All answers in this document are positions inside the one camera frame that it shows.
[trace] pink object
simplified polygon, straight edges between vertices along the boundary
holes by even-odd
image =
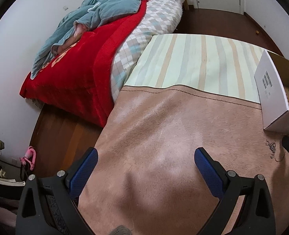
[[[36,151],[32,146],[28,147],[25,156],[23,158],[20,158],[20,162],[24,166],[26,165],[26,162],[28,162],[30,164],[30,170],[34,169],[34,165],[36,163]]]

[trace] metal screw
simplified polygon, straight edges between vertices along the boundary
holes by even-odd
[[[64,175],[65,175],[65,171],[63,171],[63,170],[60,170],[57,172],[58,177],[63,177]]]
[[[31,175],[28,177],[29,180],[34,180],[35,178],[36,178],[36,176],[35,176],[34,174],[31,174]]]
[[[264,180],[264,176],[262,174],[258,174],[258,179]]]
[[[234,177],[234,176],[236,176],[236,172],[233,171],[233,170],[229,170],[229,171],[227,172],[227,175],[229,175],[230,177]]]

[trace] striped mattress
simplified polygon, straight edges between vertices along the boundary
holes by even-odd
[[[260,103],[254,73],[264,48],[199,34],[154,36],[125,85],[185,85]]]

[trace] metal chain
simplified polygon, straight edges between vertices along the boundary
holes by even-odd
[[[269,146],[270,150],[272,151],[272,154],[271,154],[271,156],[270,156],[271,159],[274,158],[277,163],[279,163],[279,162],[281,162],[281,161],[284,160],[284,157],[285,157],[285,154],[286,154],[286,149],[285,149],[285,151],[284,151],[284,155],[283,155],[282,159],[277,160],[277,159],[276,159],[276,156],[275,156],[276,142],[273,141],[273,142],[270,143],[269,140],[266,140],[265,144],[266,144],[267,146]]]

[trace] blue comforter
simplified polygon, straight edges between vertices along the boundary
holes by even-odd
[[[136,13],[140,3],[141,0],[84,0],[78,9],[61,20],[55,32],[38,51],[31,70],[31,79],[57,55],[57,48],[74,34],[76,24],[83,24],[92,31],[118,18]]]

